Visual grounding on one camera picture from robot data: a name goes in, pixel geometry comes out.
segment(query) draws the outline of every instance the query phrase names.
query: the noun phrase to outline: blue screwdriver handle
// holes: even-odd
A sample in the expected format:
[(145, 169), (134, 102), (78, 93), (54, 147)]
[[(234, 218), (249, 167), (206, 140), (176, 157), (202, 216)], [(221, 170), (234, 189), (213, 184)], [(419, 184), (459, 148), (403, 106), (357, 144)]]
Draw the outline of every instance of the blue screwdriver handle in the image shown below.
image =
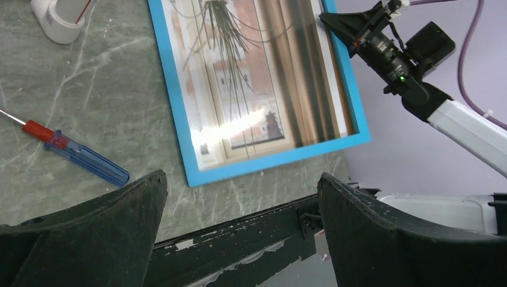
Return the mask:
[(87, 146), (66, 137), (60, 130), (54, 132), (53, 137), (44, 144), (44, 148), (60, 154), (118, 187), (125, 186), (130, 179), (128, 171)]

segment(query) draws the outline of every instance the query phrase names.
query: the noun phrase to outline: brown curtain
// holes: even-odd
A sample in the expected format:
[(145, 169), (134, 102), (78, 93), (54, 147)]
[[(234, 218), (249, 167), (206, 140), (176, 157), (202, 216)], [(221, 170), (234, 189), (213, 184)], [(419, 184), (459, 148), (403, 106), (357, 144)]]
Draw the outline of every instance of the brown curtain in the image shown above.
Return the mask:
[(335, 139), (340, 131), (310, 1), (258, 2), (297, 145)]

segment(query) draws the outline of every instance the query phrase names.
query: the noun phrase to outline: red stripe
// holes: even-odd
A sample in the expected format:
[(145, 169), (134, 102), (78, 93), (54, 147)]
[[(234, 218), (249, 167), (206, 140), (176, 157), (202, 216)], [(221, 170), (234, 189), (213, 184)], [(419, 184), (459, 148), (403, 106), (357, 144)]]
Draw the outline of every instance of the red stripe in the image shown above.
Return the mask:
[(88, 3), (86, 3), (86, 6), (85, 6), (85, 7), (84, 7), (84, 9), (81, 11), (81, 14), (80, 14), (79, 18), (78, 18), (78, 20), (76, 21), (76, 24), (77, 24), (77, 23), (79, 23), (79, 21), (80, 21), (80, 20), (81, 20), (81, 18), (83, 17), (84, 12), (86, 11), (86, 8), (88, 8), (88, 5), (90, 5), (90, 3), (91, 3), (91, 0), (88, 0)]

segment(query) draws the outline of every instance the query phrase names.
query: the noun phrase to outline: marble tabletop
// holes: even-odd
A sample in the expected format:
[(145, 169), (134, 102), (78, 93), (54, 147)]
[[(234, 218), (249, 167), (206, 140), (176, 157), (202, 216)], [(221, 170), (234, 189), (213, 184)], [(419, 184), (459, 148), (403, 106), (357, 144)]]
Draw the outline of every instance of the marble tabletop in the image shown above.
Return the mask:
[[(130, 171), (163, 169), (157, 241), (316, 192), (322, 172), (348, 180), (342, 153), (189, 188), (147, 0), (98, 0), (71, 45), (50, 41), (28, 0), (0, 1), (0, 108), (62, 129)], [(115, 187), (0, 120), (0, 224), (66, 209)]]

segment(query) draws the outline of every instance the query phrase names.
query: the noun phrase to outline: picture frame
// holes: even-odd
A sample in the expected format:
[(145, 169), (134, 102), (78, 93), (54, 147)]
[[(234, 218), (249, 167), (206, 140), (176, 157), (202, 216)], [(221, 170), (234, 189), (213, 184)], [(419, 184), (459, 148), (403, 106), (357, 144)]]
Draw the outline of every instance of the picture frame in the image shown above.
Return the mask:
[(334, 0), (148, 3), (190, 187), (370, 141)]

